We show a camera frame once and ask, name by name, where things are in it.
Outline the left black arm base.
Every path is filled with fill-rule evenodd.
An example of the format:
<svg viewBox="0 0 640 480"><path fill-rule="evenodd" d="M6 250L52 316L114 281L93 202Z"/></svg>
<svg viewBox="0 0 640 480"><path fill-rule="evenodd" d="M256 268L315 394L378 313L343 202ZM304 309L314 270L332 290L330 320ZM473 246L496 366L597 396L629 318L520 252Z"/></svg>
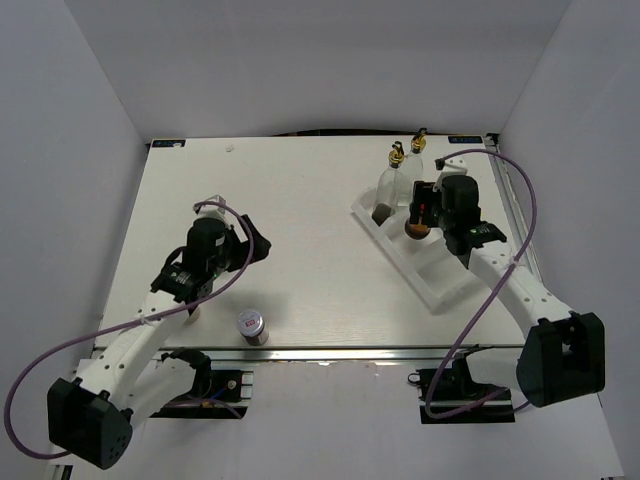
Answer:
<svg viewBox="0 0 640 480"><path fill-rule="evenodd" d="M194 349L164 352L159 362L177 360L195 373L193 385L152 415L164 419L241 420L252 397L254 372L218 367Z"/></svg>

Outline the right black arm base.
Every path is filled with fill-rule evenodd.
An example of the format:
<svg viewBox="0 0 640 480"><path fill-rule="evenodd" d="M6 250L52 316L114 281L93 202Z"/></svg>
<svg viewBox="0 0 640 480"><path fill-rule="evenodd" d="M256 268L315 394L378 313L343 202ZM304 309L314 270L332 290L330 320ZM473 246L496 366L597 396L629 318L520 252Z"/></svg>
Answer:
<svg viewBox="0 0 640 480"><path fill-rule="evenodd" d="M436 374L437 367L415 370L407 376L407 382L418 390L421 423L423 425L514 423L515 413L511 392L492 384L474 382L468 367L459 360L459 357L461 354L457 354L445 368L435 387L430 403L430 409L434 414L467 406L495 392L499 392L499 395L472 410L445 419L434 419L426 413L425 405L428 387Z"/></svg>

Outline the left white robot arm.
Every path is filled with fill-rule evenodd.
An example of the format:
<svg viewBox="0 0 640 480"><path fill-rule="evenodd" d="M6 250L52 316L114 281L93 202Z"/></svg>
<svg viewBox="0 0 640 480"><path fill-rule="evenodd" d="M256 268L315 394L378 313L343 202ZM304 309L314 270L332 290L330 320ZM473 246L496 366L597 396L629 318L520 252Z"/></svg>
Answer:
<svg viewBox="0 0 640 480"><path fill-rule="evenodd" d="M73 380L53 383L47 420L54 445L108 469L147 418L176 399L198 403L214 392L211 361L195 349L165 353L153 373L143 372L198 306L217 294L214 282L221 274L239 277L268 256L271 244L249 216L239 216L238 222L246 240L222 214L199 215L185 245L167 256L152 281L136 325L124 328Z"/></svg>

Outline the red lid sauce jar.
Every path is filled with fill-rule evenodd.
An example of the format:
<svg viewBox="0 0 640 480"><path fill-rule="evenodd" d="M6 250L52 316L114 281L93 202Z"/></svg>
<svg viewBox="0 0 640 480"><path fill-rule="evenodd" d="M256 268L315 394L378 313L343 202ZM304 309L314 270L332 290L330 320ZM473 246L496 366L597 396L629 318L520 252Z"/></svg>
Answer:
<svg viewBox="0 0 640 480"><path fill-rule="evenodd" d="M409 216L404 224L407 236L413 240L423 240L430 233L430 227L424 223L425 205L413 201L409 206Z"/></svg>

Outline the white powder shaker jar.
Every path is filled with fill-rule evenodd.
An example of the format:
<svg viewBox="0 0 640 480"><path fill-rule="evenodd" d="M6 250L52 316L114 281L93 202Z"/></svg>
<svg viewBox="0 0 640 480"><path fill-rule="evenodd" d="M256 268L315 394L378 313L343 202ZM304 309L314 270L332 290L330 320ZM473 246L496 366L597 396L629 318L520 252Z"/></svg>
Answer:
<svg viewBox="0 0 640 480"><path fill-rule="evenodd" d="M192 324L196 322L200 318L201 309L200 307L196 307L189 311L189 317L186 320L187 324Z"/></svg>

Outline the dark pepper shaker jar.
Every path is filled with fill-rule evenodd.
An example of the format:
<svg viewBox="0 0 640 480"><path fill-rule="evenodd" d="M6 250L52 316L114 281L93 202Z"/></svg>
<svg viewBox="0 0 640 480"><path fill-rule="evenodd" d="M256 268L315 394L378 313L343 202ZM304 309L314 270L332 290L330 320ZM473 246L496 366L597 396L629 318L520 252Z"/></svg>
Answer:
<svg viewBox="0 0 640 480"><path fill-rule="evenodd" d="M265 320L257 310L249 309L240 313L237 328L250 346L264 345L269 337Z"/></svg>

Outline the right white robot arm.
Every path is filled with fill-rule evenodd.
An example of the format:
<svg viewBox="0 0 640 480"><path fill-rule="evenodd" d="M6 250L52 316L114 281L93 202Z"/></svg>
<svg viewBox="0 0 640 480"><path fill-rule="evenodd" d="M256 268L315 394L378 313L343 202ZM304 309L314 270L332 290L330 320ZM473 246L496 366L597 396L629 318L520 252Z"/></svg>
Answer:
<svg viewBox="0 0 640 480"><path fill-rule="evenodd" d="M482 220L472 177L416 182L406 224L440 229L447 250L490 288L491 299L506 308L525 339L521 348L456 353L436 394L479 400L508 388L544 407L604 389L603 322L593 313L576 312L518 264L503 232Z"/></svg>

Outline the clear glass oil bottle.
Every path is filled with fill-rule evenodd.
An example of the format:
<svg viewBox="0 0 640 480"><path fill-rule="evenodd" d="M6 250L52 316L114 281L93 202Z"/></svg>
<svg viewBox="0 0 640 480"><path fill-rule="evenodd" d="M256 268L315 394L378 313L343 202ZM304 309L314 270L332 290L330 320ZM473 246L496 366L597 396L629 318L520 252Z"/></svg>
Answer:
<svg viewBox="0 0 640 480"><path fill-rule="evenodd" d="M398 180L398 200L399 207L408 207L413 193L414 183L422 179L424 163L422 152L427 144L426 127L420 128L412 137L410 150L405 155L404 161L399 168Z"/></svg>

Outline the glass bottle dark sauce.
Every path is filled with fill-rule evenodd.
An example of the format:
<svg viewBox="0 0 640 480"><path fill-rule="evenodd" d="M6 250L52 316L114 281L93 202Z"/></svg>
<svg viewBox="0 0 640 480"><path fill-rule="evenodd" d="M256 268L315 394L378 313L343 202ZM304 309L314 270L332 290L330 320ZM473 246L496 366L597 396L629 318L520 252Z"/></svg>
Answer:
<svg viewBox="0 0 640 480"><path fill-rule="evenodd" d="M406 180L400 171L404 159L403 145L400 141L395 141L388 155L388 167L381 174L376 188L372 219L377 226L382 226L396 212L400 193Z"/></svg>

